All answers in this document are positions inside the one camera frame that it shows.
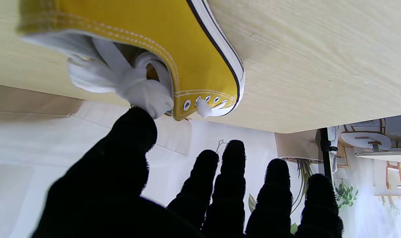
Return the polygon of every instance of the gloved hand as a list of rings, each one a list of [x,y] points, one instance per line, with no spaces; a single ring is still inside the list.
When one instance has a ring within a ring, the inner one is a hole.
[[[213,201],[209,205],[218,155],[211,150],[203,151],[168,209],[201,229],[207,237],[342,237],[343,224],[338,216],[333,187],[321,174],[309,179],[301,224],[295,235],[290,233],[293,196],[288,166],[281,159],[268,164],[258,203],[244,235],[245,158],[243,142],[232,140],[228,143],[222,155],[221,174],[215,181]]]

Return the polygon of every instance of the wooden table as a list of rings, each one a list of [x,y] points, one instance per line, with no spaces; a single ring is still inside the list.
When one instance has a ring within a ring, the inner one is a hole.
[[[280,133],[401,114],[401,0],[209,0],[244,62],[243,101],[214,122]],[[127,105],[68,79],[66,58],[14,34],[0,0],[0,85]]]

